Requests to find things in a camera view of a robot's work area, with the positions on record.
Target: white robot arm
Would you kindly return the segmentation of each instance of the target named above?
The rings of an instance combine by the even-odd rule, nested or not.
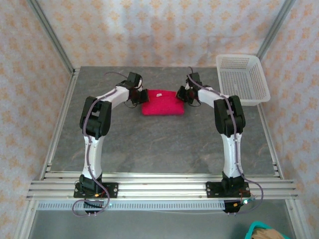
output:
[[[216,95],[212,91],[207,91],[204,89],[201,89],[198,91],[198,99],[200,102],[206,103],[209,106],[214,108],[214,101],[216,100],[223,100],[220,96]],[[238,166],[236,166],[236,157],[235,157],[235,138],[234,135],[230,135],[230,137],[227,137],[225,134],[221,133],[221,137],[223,139],[224,144],[224,156],[225,156],[225,162],[224,162],[224,174],[231,178],[239,177],[241,173],[238,171],[238,169],[243,172],[241,167],[241,161],[240,161],[240,140],[241,140],[241,133],[236,133],[237,136],[237,155],[238,155]]]
[[[112,110],[116,106],[118,106],[120,103],[127,101],[129,99],[129,93],[130,93],[130,91],[127,88],[122,87],[122,86],[116,86],[113,90],[111,90],[110,92],[106,93],[103,96],[99,96],[98,98],[102,98],[100,100],[101,102],[111,103],[111,110]],[[92,174],[95,178],[99,178],[102,174],[101,153],[102,153],[103,140],[104,140],[105,136],[101,136],[98,139],[96,139],[94,136],[90,136],[90,135],[84,136],[85,155],[87,155],[87,151],[88,151],[88,145],[89,145],[88,137],[91,138],[91,147],[90,147],[90,151],[88,154],[89,161],[91,164],[91,171],[92,171]],[[87,165],[86,160],[84,160],[84,168],[83,168],[82,174],[84,175],[84,177],[92,179],[92,177],[89,173],[89,170],[88,170],[88,165]]]
[[[222,96],[211,87],[203,86],[198,73],[192,73],[187,77],[186,86],[180,87],[176,97],[189,104],[197,100],[214,108],[215,125],[223,140],[225,161],[222,182],[218,184],[207,182],[206,188],[209,189],[207,196],[238,197],[240,191],[246,191],[245,188],[248,187],[242,177],[243,170],[240,160],[240,141],[246,121],[239,97]]]
[[[92,176],[102,183],[101,153],[103,140],[108,133],[111,125],[111,112],[120,103],[131,100],[133,104],[147,102],[148,92],[142,89],[142,77],[136,73],[129,73],[127,80],[117,84],[110,92],[99,97],[88,97],[85,101],[80,127],[84,133],[84,124],[88,117],[85,127],[85,160],[84,168],[79,179],[78,190],[83,194],[99,194],[101,188],[98,187]]]

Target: purple cable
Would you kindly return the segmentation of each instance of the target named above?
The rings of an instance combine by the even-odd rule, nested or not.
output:
[[[123,76],[123,77],[127,78],[125,75],[123,75],[123,74],[121,74],[121,73],[112,72],[112,71],[107,72],[107,73],[105,73],[104,75],[107,75],[107,74],[110,74],[110,73],[118,74],[118,75],[120,75],[120,76]],[[92,173],[92,171],[91,171],[90,160],[89,160],[89,152],[90,152],[90,147],[91,147],[92,140],[91,140],[90,136],[86,133],[86,125],[87,125],[87,123],[88,123],[89,116],[91,115],[91,112],[92,112],[92,110],[93,110],[93,107],[94,107],[100,100],[102,100],[102,99],[104,99],[104,98],[106,98],[106,97],[109,97],[109,96],[115,94],[116,92],[117,92],[117,90],[116,90],[116,88],[115,88],[115,89],[114,89],[112,92],[110,92],[109,94],[107,94],[107,95],[105,95],[105,96],[102,96],[102,97],[96,99],[96,100],[93,102],[93,104],[91,105],[91,107],[89,108],[88,114],[86,115],[86,118],[85,118],[84,124],[83,124],[83,134],[84,134],[85,137],[88,137],[88,140],[89,140],[88,149],[87,149],[86,155],[85,155],[85,157],[86,157],[86,164],[88,165],[88,171],[89,171],[89,173],[90,173],[91,178],[93,179],[93,181],[94,181],[98,186],[100,186],[100,187],[103,189],[103,191],[106,193],[106,196],[108,197],[108,201],[107,201],[107,203],[105,204],[105,206],[104,206],[101,210],[99,210],[98,212],[94,212],[94,215],[95,215],[95,216],[97,216],[99,213],[103,212],[103,211],[108,207],[108,205],[109,205],[109,203],[110,203],[110,194],[109,194],[108,190],[107,190],[99,181],[96,180],[96,178],[94,177],[94,175],[93,175],[93,173]],[[73,212],[73,214],[74,214],[75,216],[77,216],[77,217],[84,218],[84,217],[89,217],[91,214],[89,213],[89,214],[79,215],[79,214],[75,213],[75,210],[74,210],[75,205],[76,205],[77,203],[79,203],[79,202],[92,203],[92,202],[101,202],[101,201],[100,201],[100,200],[87,200],[87,199],[80,199],[80,200],[75,201],[74,204],[72,205],[72,212]]]
[[[194,73],[193,68],[191,66],[188,66],[187,68],[189,68],[191,72]]]
[[[233,111],[232,111],[232,109],[231,109],[229,100],[228,100],[228,98],[227,98],[225,95],[223,95],[222,93],[218,92],[217,90],[208,89],[208,88],[205,88],[205,87],[201,86],[200,84],[196,83],[196,82],[191,78],[191,76],[190,76],[189,74],[187,75],[187,77],[188,77],[189,80],[192,81],[193,84],[195,84],[196,86],[202,88],[203,90],[211,91],[211,92],[217,94],[218,96],[220,96],[220,97],[222,97],[223,99],[225,99],[225,101],[226,101],[226,103],[227,103],[228,109],[229,109],[229,111],[230,111],[230,117],[231,117],[231,120],[232,120],[233,125],[234,125],[235,160],[236,160],[237,170],[238,170],[238,172],[240,173],[240,176],[241,176],[244,180],[246,180],[247,182],[250,182],[250,183],[253,183],[253,184],[257,185],[257,186],[260,188],[260,191],[261,191],[260,201],[259,201],[259,203],[258,203],[255,207],[253,207],[253,208],[251,208],[251,209],[249,209],[249,210],[243,211],[243,212],[238,212],[238,213],[233,213],[233,214],[236,215],[236,214],[249,213],[249,212],[255,210],[256,208],[258,208],[258,207],[262,204],[263,199],[264,199],[264,190],[263,190],[262,186],[261,186],[259,183],[247,179],[247,178],[244,176],[244,174],[242,173],[242,171],[240,170],[239,166],[238,166],[238,164],[239,164],[239,162],[238,162],[238,144],[237,144],[237,135],[236,135],[236,134],[237,134],[237,128],[236,128],[236,121],[235,121],[234,114],[233,114]]]

